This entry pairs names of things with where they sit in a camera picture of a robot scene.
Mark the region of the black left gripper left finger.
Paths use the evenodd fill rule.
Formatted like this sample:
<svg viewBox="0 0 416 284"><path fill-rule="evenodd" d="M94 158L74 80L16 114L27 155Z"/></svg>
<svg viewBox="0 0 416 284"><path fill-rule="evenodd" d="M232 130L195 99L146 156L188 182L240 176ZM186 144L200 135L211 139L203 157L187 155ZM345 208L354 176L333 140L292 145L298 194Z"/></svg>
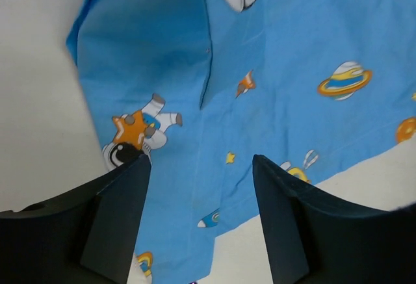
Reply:
<svg viewBox="0 0 416 284"><path fill-rule="evenodd" d="M2 283L126 283L150 180L145 154L21 211L1 213Z"/></svg>

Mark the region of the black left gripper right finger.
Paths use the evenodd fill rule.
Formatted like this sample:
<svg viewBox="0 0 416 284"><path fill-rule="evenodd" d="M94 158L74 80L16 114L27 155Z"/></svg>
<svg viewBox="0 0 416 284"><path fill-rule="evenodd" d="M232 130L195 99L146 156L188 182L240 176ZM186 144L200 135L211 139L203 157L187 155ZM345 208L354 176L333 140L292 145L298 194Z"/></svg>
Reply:
<svg viewBox="0 0 416 284"><path fill-rule="evenodd" d="M415 205L373 209L253 157L253 182L274 283L414 283Z"/></svg>

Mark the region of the blue space print cloth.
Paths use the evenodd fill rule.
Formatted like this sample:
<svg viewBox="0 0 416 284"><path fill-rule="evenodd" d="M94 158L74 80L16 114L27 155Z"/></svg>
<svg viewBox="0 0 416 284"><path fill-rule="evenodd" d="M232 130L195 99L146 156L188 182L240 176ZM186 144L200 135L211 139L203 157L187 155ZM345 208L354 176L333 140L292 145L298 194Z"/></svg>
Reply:
<svg viewBox="0 0 416 284"><path fill-rule="evenodd" d="M66 45L106 167L151 163L144 283L209 274L255 154L317 184L415 136L415 0L84 0Z"/></svg>

